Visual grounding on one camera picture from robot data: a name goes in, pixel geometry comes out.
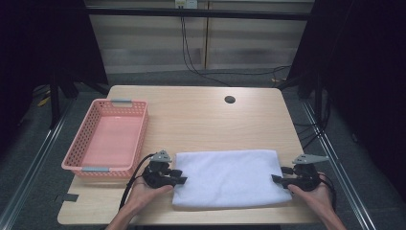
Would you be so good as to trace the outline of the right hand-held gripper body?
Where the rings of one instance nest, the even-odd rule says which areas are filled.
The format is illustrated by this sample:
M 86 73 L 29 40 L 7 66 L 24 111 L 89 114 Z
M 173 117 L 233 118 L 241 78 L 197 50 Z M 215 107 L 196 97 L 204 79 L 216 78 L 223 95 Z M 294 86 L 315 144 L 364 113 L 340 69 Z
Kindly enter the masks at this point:
M 294 166 L 292 167 L 294 171 L 293 174 L 296 174 L 297 177 L 286 178 L 286 180 L 289 182 L 289 185 L 296 185 L 305 192 L 313 191 L 321 183 L 321 179 L 319 178 L 319 174 L 314 164 L 325 161 L 328 161 L 327 156 L 301 154 L 292 161 L 292 163 L 294 164 Z

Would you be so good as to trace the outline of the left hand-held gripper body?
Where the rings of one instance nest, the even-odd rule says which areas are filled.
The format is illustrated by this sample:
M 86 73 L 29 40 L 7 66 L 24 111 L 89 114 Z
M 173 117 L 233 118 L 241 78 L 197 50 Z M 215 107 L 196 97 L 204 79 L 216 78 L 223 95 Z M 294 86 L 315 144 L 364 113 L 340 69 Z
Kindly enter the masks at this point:
M 170 185 L 169 179 L 173 177 L 169 176 L 170 163 L 171 158 L 165 150 L 160 150 L 150 157 L 150 161 L 142 173 L 142 177 L 149 187 L 157 189 Z

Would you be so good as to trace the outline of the white cat-print towel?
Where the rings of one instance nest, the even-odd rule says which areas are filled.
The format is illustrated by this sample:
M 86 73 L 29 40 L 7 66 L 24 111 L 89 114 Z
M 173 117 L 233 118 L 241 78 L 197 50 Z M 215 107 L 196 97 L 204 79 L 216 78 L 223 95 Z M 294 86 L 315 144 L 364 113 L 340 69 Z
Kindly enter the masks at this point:
M 175 168 L 187 178 L 174 188 L 176 207 L 252 208 L 292 199 L 272 179 L 282 170 L 278 154 L 270 149 L 180 152 Z

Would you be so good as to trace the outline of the pink plastic basket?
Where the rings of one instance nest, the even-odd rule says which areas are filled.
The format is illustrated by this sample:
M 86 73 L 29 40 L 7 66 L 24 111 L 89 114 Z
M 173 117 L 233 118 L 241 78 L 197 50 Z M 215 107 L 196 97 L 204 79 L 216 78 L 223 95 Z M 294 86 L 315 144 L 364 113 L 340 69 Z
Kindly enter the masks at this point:
M 61 168 L 81 177 L 129 178 L 139 163 L 147 120 L 145 101 L 94 100 Z

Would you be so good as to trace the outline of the person's right hand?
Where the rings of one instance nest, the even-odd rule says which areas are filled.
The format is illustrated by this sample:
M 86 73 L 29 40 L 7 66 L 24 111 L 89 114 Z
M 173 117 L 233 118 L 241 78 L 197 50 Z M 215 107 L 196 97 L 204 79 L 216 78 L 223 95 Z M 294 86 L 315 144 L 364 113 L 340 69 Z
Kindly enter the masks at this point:
M 293 184 L 288 186 L 288 190 L 302 199 L 307 206 L 318 215 L 334 211 L 329 188 L 325 183 L 321 183 L 316 189 L 310 192 L 305 192 L 300 187 Z

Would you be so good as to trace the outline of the person's left hand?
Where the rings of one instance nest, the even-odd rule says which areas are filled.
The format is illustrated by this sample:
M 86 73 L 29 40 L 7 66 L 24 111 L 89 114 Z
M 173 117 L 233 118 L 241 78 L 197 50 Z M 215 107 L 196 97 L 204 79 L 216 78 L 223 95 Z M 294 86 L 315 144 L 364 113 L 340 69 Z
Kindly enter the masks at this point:
M 171 192 L 173 187 L 166 185 L 157 189 L 150 188 L 142 177 L 137 178 L 125 203 L 130 213 L 138 214 L 156 197 Z

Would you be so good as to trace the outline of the black metal stand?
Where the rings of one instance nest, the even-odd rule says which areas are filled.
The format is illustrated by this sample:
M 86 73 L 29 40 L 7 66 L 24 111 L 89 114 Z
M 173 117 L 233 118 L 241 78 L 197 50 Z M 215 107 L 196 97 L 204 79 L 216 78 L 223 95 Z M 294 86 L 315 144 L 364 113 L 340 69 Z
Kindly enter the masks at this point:
M 50 129 L 53 129 L 60 119 L 59 89 L 56 70 L 54 70 L 52 72 L 52 75 L 50 76 L 50 99 L 52 108 L 52 120 L 50 124 Z
M 323 86 L 320 74 L 317 74 L 315 86 L 315 117 L 316 122 L 320 126 L 322 123 L 322 100 L 323 100 Z

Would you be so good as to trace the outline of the black tape strip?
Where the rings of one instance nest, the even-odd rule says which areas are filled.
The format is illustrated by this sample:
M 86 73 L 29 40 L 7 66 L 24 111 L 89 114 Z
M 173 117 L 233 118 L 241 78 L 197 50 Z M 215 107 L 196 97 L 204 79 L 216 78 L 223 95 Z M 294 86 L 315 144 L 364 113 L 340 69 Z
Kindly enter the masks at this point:
M 60 194 L 55 197 L 55 202 L 63 203 L 63 202 L 76 202 L 79 196 L 75 194 Z

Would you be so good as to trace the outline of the black curtain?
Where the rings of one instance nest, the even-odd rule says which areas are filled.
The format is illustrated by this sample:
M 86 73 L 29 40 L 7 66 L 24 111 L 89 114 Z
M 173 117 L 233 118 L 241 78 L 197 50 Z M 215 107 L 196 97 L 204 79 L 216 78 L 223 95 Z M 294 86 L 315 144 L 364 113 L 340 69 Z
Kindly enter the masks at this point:
M 84 0 L 0 0 L 0 156 L 15 139 L 36 87 L 107 84 Z
M 406 202 L 406 0 L 314 0 L 288 77 L 326 88 Z

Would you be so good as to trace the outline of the black horizontal bar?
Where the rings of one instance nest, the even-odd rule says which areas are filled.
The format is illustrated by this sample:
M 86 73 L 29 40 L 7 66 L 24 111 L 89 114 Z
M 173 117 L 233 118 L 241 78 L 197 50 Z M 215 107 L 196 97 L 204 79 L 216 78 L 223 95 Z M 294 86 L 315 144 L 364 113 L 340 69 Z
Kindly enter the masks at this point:
M 189 10 L 189 9 L 130 9 L 130 8 L 86 8 L 88 14 L 125 15 L 125 16 L 172 16 L 172 17 L 205 17 L 205 18 L 236 18 L 236 19 L 268 19 L 306 21 L 312 17 L 310 13 L 270 12 L 270 11 L 220 11 L 220 10 Z

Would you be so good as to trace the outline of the metal floor rail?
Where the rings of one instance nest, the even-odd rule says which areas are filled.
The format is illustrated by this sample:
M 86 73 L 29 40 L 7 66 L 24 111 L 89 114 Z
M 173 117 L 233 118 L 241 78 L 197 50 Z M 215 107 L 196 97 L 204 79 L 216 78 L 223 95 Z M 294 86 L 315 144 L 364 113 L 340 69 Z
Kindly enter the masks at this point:
M 311 130 L 308 134 L 300 135 L 303 152 L 328 157 L 327 162 L 317 163 L 317 167 L 327 174 L 327 182 L 334 184 L 336 211 L 343 219 L 348 219 L 346 225 L 349 229 L 377 230 L 347 171 L 344 153 L 352 153 L 354 150 L 351 138 L 345 136 L 341 128 L 334 131 L 332 119 L 329 119 L 330 124 L 326 128 L 322 128 L 316 122 L 315 109 L 311 103 L 302 101 L 301 105 L 307 119 L 307 129 Z
M 28 168 L 27 172 L 22 178 L 22 181 L 18 185 L 16 192 L 8 202 L 5 211 L 0 216 L 0 230 L 12 229 L 15 220 L 17 219 L 31 191 L 31 188 L 36 181 L 40 169 L 44 165 L 45 160 L 47 159 L 59 133 L 65 124 L 66 117 L 70 113 L 72 106 L 72 102 L 66 104 L 66 106 L 62 109 L 62 113 L 56 124 L 48 130 L 47 136 L 42 142 L 40 149 L 37 151 L 33 163 Z

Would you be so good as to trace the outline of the white wall socket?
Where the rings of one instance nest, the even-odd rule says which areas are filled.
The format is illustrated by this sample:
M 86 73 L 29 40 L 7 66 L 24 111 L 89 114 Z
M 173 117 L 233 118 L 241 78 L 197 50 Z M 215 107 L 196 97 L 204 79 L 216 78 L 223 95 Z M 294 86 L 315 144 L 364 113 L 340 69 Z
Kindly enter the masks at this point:
M 176 9 L 197 10 L 198 2 L 197 0 L 174 0 L 174 6 Z

